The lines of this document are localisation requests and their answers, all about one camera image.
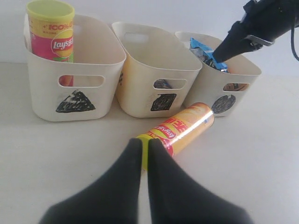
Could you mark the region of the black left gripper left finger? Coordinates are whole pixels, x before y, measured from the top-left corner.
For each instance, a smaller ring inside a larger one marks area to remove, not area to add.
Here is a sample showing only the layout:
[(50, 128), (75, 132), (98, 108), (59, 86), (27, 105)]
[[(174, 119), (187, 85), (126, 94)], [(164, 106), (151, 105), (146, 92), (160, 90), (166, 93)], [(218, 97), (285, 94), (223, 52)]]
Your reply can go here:
[(136, 224), (142, 142), (130, 139), (117, 161), (94, 183), (49, 207), (41, 224)]

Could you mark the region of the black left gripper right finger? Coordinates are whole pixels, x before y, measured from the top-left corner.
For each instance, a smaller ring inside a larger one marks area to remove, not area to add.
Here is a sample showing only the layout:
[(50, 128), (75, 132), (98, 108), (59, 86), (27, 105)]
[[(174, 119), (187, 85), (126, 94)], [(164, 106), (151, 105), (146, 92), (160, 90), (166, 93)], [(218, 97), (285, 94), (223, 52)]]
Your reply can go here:
[(148, 189), (154, 224), (251, 224), (245, 209), (193, 180), (160, 140), (148, 144)]

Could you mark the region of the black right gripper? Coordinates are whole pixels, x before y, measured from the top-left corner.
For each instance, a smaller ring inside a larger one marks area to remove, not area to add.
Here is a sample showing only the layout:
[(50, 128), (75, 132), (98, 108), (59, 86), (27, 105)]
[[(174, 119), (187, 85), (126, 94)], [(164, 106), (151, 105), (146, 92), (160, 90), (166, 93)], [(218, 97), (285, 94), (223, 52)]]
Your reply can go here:
[(236, 21), (227, 37), (214, 50), (216, 62), (225, 62), (242, 53), (259, 50), (263, 45), (271, 46), (275, 40), (267, 34), (267, 22), (274, 0), (249, 0), (243, 9), (241, 21)]

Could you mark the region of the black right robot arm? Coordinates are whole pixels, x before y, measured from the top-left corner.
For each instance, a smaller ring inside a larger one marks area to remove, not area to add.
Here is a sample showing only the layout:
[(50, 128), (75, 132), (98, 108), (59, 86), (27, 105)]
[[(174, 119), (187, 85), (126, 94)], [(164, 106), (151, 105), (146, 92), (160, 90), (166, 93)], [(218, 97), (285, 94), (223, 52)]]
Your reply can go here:
[(244, 16), (236, 21), (223, 42), (214, 50), (219, 63), (235, 56), (271, 46), (277, 38), (291, 31), (291, 49), (295, 58), (294, 30), (299, 26), (297, 0), (250, 0)]

